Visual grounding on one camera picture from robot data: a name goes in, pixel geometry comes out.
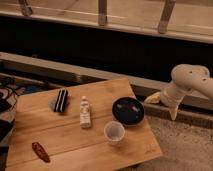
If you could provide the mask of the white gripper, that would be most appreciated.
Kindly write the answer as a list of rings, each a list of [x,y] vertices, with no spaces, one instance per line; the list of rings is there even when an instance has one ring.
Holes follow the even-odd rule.
[[[175,120],[178,113],[178,106],[182,102],[183,98],[185,97],[186,92],[178,87],[173,82],[170,82],[162,91],[161,93],[156,92],[150,96],[148,96],[144,102],[150,104],[157,104],[161,102],[169,107],[169,113],[172,120]]]

